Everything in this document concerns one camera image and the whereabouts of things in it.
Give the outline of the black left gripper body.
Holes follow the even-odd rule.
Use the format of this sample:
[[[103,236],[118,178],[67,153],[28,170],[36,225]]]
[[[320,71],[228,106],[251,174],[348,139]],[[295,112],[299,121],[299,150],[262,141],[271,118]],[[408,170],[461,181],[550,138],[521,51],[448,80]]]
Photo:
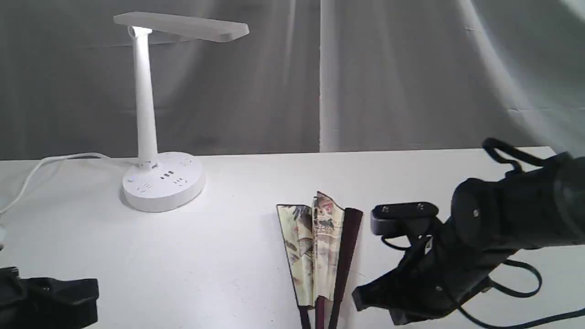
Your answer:
[[[21,278],[17,267],[0,271],[2,329],[83,329],[98,321],[95,278],[61,281]]]

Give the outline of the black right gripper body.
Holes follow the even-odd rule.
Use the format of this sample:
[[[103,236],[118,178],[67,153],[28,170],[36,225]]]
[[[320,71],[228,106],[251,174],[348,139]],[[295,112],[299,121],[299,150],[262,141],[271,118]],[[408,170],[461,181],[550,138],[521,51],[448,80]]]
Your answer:
[[[396,326],[445,317],[455,302],[465,303],[486,288],[489,273],[516,252],[468,245],[451,218],[433,233],[430,250],[425,246],[419,241],[392,271],[356,287],[357,310],[388,310]]]

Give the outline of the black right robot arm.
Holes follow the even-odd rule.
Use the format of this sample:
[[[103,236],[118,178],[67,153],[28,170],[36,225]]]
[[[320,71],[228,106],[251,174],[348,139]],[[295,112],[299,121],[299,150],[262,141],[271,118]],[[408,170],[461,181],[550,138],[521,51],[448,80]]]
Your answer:
[[[429,202],[381,204],[372,209],[372,233],[407,237],[397,266],[356,287],[358,311],[384,309],[395,325],[440,319],[463,311],[479,293],[520,293],[490,278],[500,265],[532,267],[511,256],[520,250],[584,244],[584,158],[558,154],[524,171],[516,163],[500,181],[466,179],[453,193],[451,214],[437,218]]]

